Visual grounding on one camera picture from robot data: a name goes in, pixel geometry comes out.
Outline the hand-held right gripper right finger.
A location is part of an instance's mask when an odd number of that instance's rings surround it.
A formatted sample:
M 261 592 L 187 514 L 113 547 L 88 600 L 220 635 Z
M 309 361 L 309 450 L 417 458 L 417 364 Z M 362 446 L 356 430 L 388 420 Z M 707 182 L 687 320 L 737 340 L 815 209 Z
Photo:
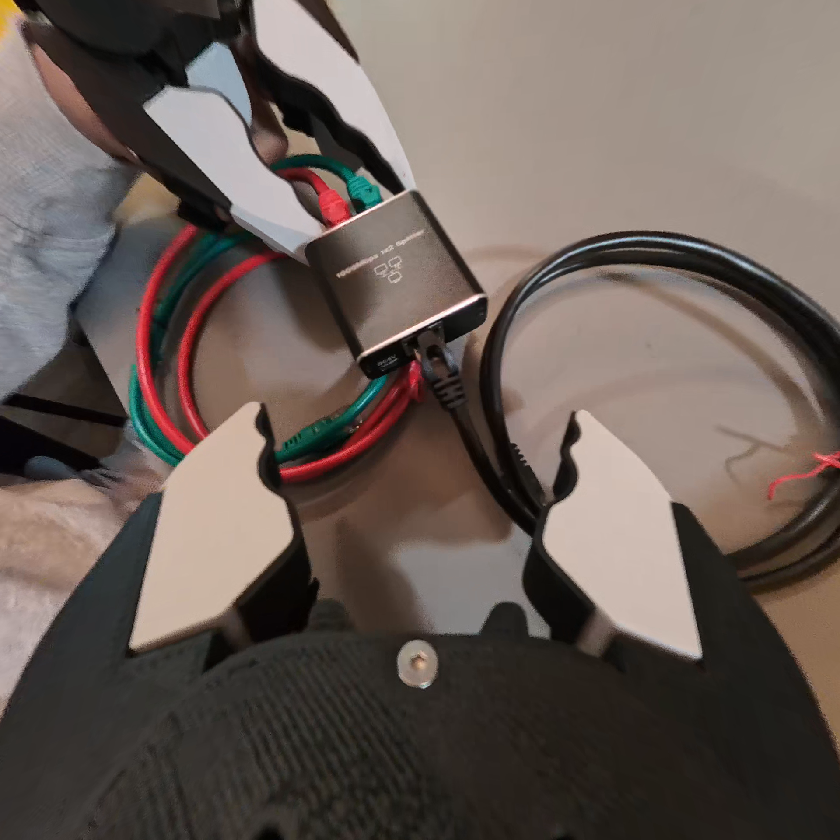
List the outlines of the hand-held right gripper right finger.
M 522 587 L 553 641 L 603 657 L 617 639 L 701 660 L 673 501 L 591 413 L 572 413 L 553 500 L 538 515 Z

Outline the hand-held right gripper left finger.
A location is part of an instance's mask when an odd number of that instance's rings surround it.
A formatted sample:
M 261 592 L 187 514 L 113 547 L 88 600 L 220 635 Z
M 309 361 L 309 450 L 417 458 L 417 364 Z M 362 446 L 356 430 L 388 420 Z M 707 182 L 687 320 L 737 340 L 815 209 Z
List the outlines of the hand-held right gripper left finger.
M 245 648 L 302 632 L 317 599 L 266 408 L 249 402 L 164 483 L 129 638 L 144 654 L 205 631 Z

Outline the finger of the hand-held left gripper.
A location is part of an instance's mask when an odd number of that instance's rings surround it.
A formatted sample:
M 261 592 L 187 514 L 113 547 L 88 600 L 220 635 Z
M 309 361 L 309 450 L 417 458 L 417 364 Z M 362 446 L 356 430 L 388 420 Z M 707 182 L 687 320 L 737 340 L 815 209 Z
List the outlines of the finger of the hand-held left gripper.
M 249 31 L 291 128 L 392 194 L 416 189 L 385 106 L 326 2 L 250 2 Z
M 143 108 L 220 189 L 240 227 L 309 266 L 305 248 L 322 235 L 322 226 L 291 184 L 259 158 L 245 121 L 225 97 L 203 88 L 166 87 Z

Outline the black ethernet splitter box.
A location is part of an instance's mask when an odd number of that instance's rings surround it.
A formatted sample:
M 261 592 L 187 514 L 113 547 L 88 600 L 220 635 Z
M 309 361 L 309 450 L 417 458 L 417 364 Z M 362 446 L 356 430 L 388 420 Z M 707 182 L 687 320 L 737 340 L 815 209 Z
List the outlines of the black ethernet splitter box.
M 409 364 L 422 333 L 452 343 L 487 318 L 487 294 L 417 190 L 332 227 L 304 254 L 371 381 Z

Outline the person's left forearm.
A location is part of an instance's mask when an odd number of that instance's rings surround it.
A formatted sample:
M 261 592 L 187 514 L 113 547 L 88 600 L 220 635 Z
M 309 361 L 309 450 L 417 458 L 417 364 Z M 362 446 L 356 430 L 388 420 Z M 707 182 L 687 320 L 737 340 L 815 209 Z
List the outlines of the person's left forearm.
M 109 250 L 140 174 L 82 136 L 52 101 L 12 17 L 2 37 L 1 395 L 60 352 L 70 306 Z

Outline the person's left hand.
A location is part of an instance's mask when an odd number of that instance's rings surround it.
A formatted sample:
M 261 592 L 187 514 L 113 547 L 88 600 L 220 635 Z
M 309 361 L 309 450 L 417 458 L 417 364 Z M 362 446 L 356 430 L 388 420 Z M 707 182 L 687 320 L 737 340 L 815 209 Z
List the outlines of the person's left hand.
M 137 155 L 109 131 L 67 73 L 40 46 L 32 44 L 28 49 L 45 89 L 73 128 L 112 158 L 139 165 Z

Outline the person's grey hoodie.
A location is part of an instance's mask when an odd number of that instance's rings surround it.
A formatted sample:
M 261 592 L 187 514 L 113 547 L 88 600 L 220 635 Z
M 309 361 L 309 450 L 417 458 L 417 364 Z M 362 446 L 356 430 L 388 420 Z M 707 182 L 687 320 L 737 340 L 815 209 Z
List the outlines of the person's grey hoodie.
M 1 708 L 70 593 L 171 472 L 144 461 L 74 470 L 45 456 L 2 476 Z

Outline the red twist tie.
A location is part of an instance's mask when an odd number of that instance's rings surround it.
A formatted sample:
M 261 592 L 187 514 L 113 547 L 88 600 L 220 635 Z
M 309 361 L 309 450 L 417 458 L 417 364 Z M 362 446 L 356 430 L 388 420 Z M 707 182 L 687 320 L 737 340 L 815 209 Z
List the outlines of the red twist tie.
M 812 480 L 819 477 L 828 469 L 839 470 L 839 451 L 824 454 L 814 452 L 812 454 L 812 465 L 806 471 L 791 473 L 785 476 L 780 476 L 771 481 L 767 490 L 767 498 L 771 501 L 774 499 L 776 492 L 783 485 L 793 481 Z

